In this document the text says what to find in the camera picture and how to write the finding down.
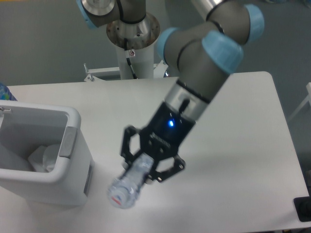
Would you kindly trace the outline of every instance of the gray wall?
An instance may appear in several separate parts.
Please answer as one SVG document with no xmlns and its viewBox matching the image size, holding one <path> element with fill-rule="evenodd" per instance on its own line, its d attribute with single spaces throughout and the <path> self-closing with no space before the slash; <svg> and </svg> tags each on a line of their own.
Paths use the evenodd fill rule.
<svg viewBox="0 0 311 233">
<path fill-rule="evenodd" d="M 288 116 L 307 95 L 305 86 L 311 82 L 311 9 L 293 0 L 285 4 L 240 2 L 261 8 L 266 28 L 259 41 L 244 47 L 244 61 L 238 72 L 271 73 Z M 147 0 L 147 10 L 158 18 L 162 29 L 187 28 L 202 22 L 190 0 Z M 117 58 L 105 27 L 89 30 L 75 0 L 0 3 L 2 82 L 81 82 L 85 77 L 83 63 L 89 68 L 116 67 Z M 306 113 L 289 125 L 298 156 L 308 159 L 310 117 Z"/>
</svg>

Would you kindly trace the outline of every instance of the plastic bottle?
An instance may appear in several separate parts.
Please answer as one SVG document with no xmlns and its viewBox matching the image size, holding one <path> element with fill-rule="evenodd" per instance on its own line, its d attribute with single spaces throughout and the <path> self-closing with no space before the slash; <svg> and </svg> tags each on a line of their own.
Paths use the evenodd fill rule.
<svg viewBox="0 0 311 233">
<path fill-rule="evenodd" d="M 15 97 L 11 94 L 8 87 L 2 83 L 0 83 L 0 100 L 17 101 L 17 99 L 15 99 Z"/>
<path fill-rule="evenodd" d="M 135 204 L 146 174 L 150 172 L 154 160 L 147 154 L 137 158 L 132 167 L 121 179 L 115 179 L 108 190 L 110 203 L 121 209 L 127 209 Z"/>
</svg>

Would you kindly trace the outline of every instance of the blue led light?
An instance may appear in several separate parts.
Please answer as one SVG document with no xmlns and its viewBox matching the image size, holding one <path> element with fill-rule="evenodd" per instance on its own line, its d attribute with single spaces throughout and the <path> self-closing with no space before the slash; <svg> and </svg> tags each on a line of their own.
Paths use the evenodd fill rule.
<svg viewBox="0 0 311 233">
<path fill-rule="evenodd" d="M 174 121 L 170 120 L 170 121 L 169 121 L 169 126 L 170 126 L 170 127 L 173 127 L 173 126 L 174 126 Z"/>
</svg>

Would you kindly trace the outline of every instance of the white trash bin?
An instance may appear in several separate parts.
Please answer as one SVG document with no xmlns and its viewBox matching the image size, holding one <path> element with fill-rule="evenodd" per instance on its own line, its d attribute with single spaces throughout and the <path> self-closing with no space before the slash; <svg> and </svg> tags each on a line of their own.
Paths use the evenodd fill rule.
<svg viewBox="0 0 311 233">
<path fill-rule="evenodd" d="M 0 186 L 27 200 L 84 204 L 94 161 L 80 125 L 74 108 L 0 100 Z"/>
</svg>

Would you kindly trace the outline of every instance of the light blue joint cover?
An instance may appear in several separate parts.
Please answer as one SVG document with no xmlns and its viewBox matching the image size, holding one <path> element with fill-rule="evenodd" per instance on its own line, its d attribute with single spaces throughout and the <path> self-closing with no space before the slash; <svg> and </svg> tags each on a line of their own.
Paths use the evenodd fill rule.
<svg viewBox="0 0 311 233">
<path fill-rule="evenodd" d="M 164 32 L 162 32 L 161 35 L 159 36 L 159 39 L 157 41 L 156 51 L 163 61 L 165 61 L 164 49 L 165 49 L 166 41 L 173 32 L 178 31 L 178 30 L 179 28 L 168 28 Z"/>
<path fill-rule="evenodd" d="M 247 42 L 251 42 L 261 37 L 264 30 L 264 18 L 257 6 L 248 4 L 245 7 L 248 10 L 251 25 Z"/>
<path fill-rule="evenodd" d="M 202 45 L 213 62 L 227 74 L 234 73 L 243 59 L 242 47 L 220 32 L 210 31 L 202 39 Z"/>
<path fill-rule="evenodd" d="M 83 8 L 83 6 L 82 6 L 81 0 L 76 0 L 76 2 L 77 2 L 77 4 L 78 4 L 78 7 L 79 7 L 79 9 L 80 9 L 80 11 L 81 11 L 81 14 L 82 14 L 84 20 L 86 21 L 86 24 L 87 24 L 88 28 L 90 28 L 90 29 L 97 28 L 97 27 L 93 24 L 93 22 L 89 19 L 89 17 L 87 16 L 87 13 L 85 12 L 85 10 L 84 10 L 84 8 Z"/>
</svg>

